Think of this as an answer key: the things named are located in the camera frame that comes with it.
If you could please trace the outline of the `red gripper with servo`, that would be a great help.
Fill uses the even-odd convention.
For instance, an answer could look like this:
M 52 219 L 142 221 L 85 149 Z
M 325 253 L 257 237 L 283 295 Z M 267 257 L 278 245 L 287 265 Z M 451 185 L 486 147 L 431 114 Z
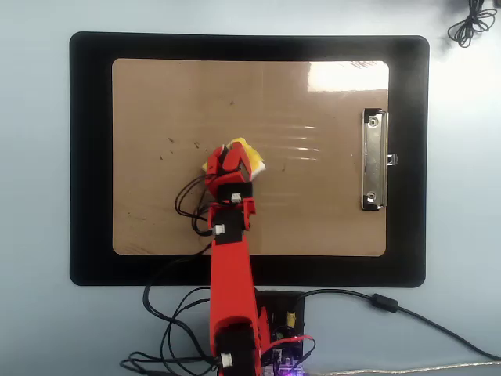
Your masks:
M 206 187 L 211 194 L 217 194 L 218 189 L 228 184 L 248 183 L 240 169 L 247 168 L 247 152 L 242 143 L 233 143 L 218 147 L 207 159 Z

